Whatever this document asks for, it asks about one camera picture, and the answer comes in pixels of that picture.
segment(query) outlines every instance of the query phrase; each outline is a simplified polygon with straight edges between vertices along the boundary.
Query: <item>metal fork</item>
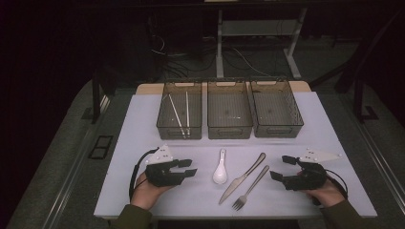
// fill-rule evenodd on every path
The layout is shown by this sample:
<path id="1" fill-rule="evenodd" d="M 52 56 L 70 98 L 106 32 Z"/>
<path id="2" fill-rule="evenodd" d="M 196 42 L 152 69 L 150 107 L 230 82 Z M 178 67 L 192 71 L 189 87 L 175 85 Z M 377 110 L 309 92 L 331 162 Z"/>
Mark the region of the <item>metal fork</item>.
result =
<path id="1" fill-rule="evenodd" d="M 265 175 L 265 173 L 268 171 L 268 165 L 263 168 L 262 172 L 257 176 L 257 178 L 254 180 L 252 185 L 250 185 L 250 188 L 247 190 L 247 192 L 243 195 L 240 196 L 238 199 L 236 199 L 235 203 L 232 205 L 233 209 L 236 211 L 239 211 L 247 202 L 247 195 L 252 191 L 254 186 L 256 186 L 257 183 L 259 183 L 260 179 Z"/>

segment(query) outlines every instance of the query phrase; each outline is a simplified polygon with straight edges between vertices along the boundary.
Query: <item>tabletop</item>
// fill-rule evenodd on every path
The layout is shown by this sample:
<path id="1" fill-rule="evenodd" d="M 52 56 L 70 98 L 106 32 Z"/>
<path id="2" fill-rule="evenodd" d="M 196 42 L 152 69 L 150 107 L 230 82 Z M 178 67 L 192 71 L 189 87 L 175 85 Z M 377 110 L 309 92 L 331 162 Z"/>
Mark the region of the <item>tabletop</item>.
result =
<path id="1" fill-rule="evenodd" d="M 308 219 L 320 217 L 317 207 L 300 192 L 287 191 L 284 185 L 267 173 L 239 211 L 233 202 L 243 195 L 256 176 L 268 165 L 270 171 L 294 176 L 298 165 L 283 163 L 282 156 L 301 156 L 307 149 L 341 155 L 321 164 L 341 176 L 349 187 L 349 201 L 363 217 L 376 212 L 358 179 L 316 93 L 302 81 L 291 82 L 305 125 L 295 138 L 257 138 L 211 140 L 207 137 L 206 91 L 202 90 L 202 139 L 161 140 L 156 122 L 162 84 L 140 85 L 128 107 L 113 158 L 95 209 L 95 216 L 115 219 L 129 203 L 131 174 L 139 158 L 149 150 L 167 144 L 175 159 L 192 159 L 187 169 L 198 169 L 194 177 L 164 193 L 151 212 L 155 219 Z M 225 168 L 228 180 L 216 184 L 212 175 L 218 166 L 220 150 L 226 149 Z M 241 176 L 260 153 L 266 158 L 221 205 L 219 200 L 230 182 Z M 139 172 L 145 169 L 141 164 Z"/>

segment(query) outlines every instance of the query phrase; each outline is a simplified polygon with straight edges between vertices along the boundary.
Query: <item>knife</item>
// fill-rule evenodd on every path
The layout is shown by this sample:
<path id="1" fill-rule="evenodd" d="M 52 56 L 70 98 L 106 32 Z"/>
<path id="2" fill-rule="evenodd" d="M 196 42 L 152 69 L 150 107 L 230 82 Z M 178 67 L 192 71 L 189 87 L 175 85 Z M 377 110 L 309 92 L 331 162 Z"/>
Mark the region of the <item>knife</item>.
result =
<path id="1" fill-rule="evenodd" d="M 224 192 L 223 196 L 220 199 L 220 204 L 223 203 L 224 200 L 226 200 L 230 196 L 230 194 L 233 193 L 233 191 L 235 191 L 235 189 L 247 178 L 247 176 L 249 176 L 249 174 L 251 174 L 251 172 L 253 172 L 253 170 L 256 169 L 256 167 L 260 165 L 260 163 L 262 163 L 262 161 L 265 159 L 265 157 L 266 157 L 266 154 L 261 153 L 259 155 L 259 158 L 257 158 L 256 162 L 254 162 L 252 167 L 250 167 L 250 169 L 247 170 L 246 173 L 244 173 L 239 178 L 235 178 L 232 181 L 232 183 L 230 183 L 229 187 L 226 189 L 226 191 Z"/>

